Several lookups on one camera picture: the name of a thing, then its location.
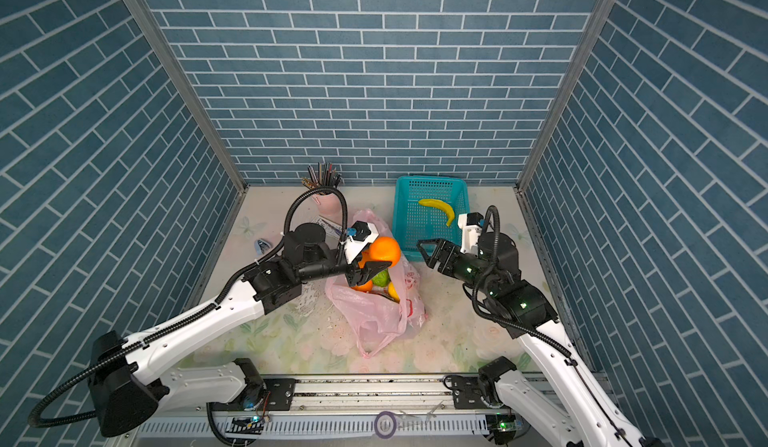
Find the green pear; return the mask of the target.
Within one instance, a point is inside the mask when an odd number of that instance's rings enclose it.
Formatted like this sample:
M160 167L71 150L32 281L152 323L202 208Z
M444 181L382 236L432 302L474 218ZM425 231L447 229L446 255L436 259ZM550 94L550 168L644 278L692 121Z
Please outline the green pear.
M383 270L379 273L377 273L373 279L372 283L376 287L381 288L388 288L391 283L391 277L388 270Z

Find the yellow lemon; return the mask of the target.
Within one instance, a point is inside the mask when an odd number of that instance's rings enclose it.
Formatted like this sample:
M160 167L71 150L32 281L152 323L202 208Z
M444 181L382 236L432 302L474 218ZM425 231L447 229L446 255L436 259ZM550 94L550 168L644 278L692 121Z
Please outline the yellow lemon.
M388 296L395 302L400 302L400 297L397 293L396 287L393 282L390 282L387 286Z

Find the pink plastic bag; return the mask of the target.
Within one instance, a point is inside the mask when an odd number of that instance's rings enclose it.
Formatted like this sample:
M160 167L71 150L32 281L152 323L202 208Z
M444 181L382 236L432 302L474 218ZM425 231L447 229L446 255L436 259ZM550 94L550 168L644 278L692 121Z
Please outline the pink plastic bag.
M352 221L373 223L379 237L394 238L388 224L370 209L357 211ZM360 266L372 261L368 257L369 247L362 252L358 261ZM399 263L387 269L400 302L388 296L387 288L374 286L371 292L358 292L348 285L343 275L325 282L327 298L347 320L358 351L366 359L379 354L408 329L420 329L427 320L426 308L418 292L420 276L402 250L401 254Z

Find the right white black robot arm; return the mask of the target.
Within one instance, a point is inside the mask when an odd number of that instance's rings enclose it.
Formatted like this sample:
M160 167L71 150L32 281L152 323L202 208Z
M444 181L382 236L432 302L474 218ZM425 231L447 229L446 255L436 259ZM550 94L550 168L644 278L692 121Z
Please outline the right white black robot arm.
M504 328L539 367L559 401L553 403L507 358L482 367L478 382L485 402L521 415L553 446L659 446L611 400L578 355L554 307L522 277L515 243L484 232L463 251L445 239L420 240L426 265L462 282L473 311Z

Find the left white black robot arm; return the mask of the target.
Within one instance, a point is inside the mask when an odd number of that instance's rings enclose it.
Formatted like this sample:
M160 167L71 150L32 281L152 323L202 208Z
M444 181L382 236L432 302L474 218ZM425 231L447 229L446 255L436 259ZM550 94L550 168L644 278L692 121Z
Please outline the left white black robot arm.
M113 332L100 337L93 348L96 360L121 347L138 346L88 379L101 434L116 437L159 411L193 404L260 409L266 388L252 361L237 358L222 366L186 371L177 363L228 331L295 299L307 282L339 275L353 286L372 280L391 265L387 260L362 259L363 251L378 237L374 224L357 221L332 249L325 242L323 227L301 224L285 233L280 254L247 267L208 304L126 338Z

